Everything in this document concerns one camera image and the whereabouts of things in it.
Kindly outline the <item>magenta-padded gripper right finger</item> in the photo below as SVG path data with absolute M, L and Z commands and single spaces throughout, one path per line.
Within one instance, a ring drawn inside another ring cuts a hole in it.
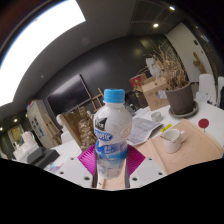
M 166 176 L 153 157 L 145 157 L 129 145 L 126 157 L 125 187 L 140 188 Z

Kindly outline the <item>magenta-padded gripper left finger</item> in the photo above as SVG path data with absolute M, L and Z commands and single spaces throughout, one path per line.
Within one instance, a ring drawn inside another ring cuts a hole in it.
M 95 148 L 91 146 L 77 156 L 69 156 L 57 176 L 84 188 L 92 188 L 96 174 Z

